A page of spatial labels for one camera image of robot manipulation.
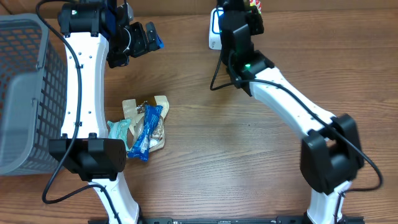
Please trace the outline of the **green snack packet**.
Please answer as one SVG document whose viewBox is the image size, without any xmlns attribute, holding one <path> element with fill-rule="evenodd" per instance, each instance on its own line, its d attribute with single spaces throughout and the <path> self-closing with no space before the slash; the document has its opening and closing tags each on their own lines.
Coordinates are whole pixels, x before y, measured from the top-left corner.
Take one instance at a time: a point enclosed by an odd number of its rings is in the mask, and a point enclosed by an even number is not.
<svg viewBox="0 0 398 224">
<path fill-rule="evenodd" d="M 261 3 L 260 0 L 250 0 L 250 1 L 249 1 L 249 5 L 250 5 L 250 6 L 256 6 L 258 12 L 259 12 L 260 14 L 262 13 L 262 12 L 261 12 L 261 10 L 262 10 L 262 3 Z"/>
</svg>

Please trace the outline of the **blue snack bar wrapper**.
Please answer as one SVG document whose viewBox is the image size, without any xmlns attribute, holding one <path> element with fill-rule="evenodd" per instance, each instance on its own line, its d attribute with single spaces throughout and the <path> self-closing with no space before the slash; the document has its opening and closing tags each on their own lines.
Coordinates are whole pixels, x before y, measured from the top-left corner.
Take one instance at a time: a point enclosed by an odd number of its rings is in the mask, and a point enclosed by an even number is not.
<svg viewBox="0 0 398 224">
<path fill-rule="evenodd" d="M 129 159 L 138 158 L 144 162 L 148 161 L 150 149 L 150 137 L 158 126 L 163 106 L 145 105 L 144 125 L 142 133 L 138 136 L 137 141 L 127 153 Z"/>
</svg>

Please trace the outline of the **beige brown cookie bag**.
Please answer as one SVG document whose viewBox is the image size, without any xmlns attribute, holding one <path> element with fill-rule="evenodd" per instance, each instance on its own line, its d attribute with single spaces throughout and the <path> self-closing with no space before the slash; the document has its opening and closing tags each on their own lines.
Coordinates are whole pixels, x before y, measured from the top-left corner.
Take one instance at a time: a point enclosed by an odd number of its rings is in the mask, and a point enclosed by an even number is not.
<svg viewBox="0 0 398 224">
<path fill-rule="evenodd" d="M 163 107 L 158 125 L 150 137 L 149 152 L 153 152 L 163 148 L 165 144 L 164 119 L 170 108 L 169 101 L 165 95 L 148 96 L 122 102 L 124 118 L 131 120 L 129 131 L 127 132 L 127 146 L 132 147 L 143 132 L 145 105 L 160 105 Z"/>
</svg>

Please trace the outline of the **light teal snack packet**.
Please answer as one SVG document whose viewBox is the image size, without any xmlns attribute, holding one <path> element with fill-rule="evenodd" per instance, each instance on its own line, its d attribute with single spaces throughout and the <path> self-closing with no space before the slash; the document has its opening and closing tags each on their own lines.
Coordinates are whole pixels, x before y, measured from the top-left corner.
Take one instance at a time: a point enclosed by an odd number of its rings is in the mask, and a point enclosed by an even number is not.
<svg viewBox="0 0 398 224">
<path fill-rule="evenodd" d="M 131 150 L 127 145 L 127 132 L 129 131 L 130 123 L 130 119 L 122 119 L 118 122 L 107 121 L 107 125 L 109 126 L 108 137 L 110 139 L 122 140 L 127 152 Z"/>
</svg>

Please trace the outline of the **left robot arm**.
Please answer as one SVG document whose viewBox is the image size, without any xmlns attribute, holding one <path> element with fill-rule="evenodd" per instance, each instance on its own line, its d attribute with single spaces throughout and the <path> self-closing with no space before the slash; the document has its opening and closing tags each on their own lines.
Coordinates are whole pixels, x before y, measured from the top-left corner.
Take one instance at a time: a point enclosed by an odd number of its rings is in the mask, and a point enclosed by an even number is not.
<svg viewBox="0 0 398 224">
<path fill-rule="evenodd" d="M 50 140 L 49 153 L 98 194 L 108 223 L 143 223 L 123 173 L 126 147 L 108 137 L 104 72 L 159 50 L 163 43 L 153 23 L 134 21 L 126 2 L 65 1 L 58 24 L 67 53 L 67 99 L 61 136 Z"/>
</svg>

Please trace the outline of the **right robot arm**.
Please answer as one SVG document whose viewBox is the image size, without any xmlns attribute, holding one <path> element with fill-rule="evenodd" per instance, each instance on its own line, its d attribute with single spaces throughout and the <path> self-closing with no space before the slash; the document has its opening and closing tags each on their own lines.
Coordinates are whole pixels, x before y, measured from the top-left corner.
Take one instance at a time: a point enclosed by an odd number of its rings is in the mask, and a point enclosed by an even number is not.
<svg viewBox="0 0 398 224">
<path fill-rule="evenodd" d="M 251 37 L 264 32 L 257 1 L 218 1 L 211 31 L 221 43 L 219 63 L 230 84 L 264 103 L 301 140 L 300 171 L 311 187 L 310 205 L 295 223 L 363 223 L 342 213 L 346 193 L 364 165 L 359 134 L 348 114 L 335 116 L 299 92 Z"/>
</svg>

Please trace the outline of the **grey plastic mesh basket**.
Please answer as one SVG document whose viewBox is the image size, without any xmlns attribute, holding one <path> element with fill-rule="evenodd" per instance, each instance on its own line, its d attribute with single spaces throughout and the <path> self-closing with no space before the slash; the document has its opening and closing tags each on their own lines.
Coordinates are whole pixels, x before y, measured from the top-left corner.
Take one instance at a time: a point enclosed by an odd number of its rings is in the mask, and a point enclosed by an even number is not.
<svg viewBox="0 0 398 224">
<path fill-rule="evenodd" d="M 49 141 L 65 117 L 67 68 L 35 14 L 1 16 L 1 175 L 53 172 Z"/>
</svg>

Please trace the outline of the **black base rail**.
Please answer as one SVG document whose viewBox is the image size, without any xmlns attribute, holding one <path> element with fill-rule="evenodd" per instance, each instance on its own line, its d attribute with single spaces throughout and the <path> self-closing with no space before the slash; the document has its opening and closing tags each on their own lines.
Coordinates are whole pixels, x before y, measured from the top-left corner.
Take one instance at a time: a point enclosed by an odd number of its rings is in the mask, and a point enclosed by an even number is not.
<svg viewBox="0 0 398 224">
<path fill-rule="evenodd" d="M 89 220 L 89 224 L 110 223 L 108 220 Z M 279 216 L 275 218 L 247 218 L 247 219 L 172 219 L 172 218 L 143 218 L 138 223 L 147 224 L 301 224 L 304 222 L 302 216 Z M 343 216 L 339 223 L 343 224 L 365 224 L 363 217 Z"/>
</svg>

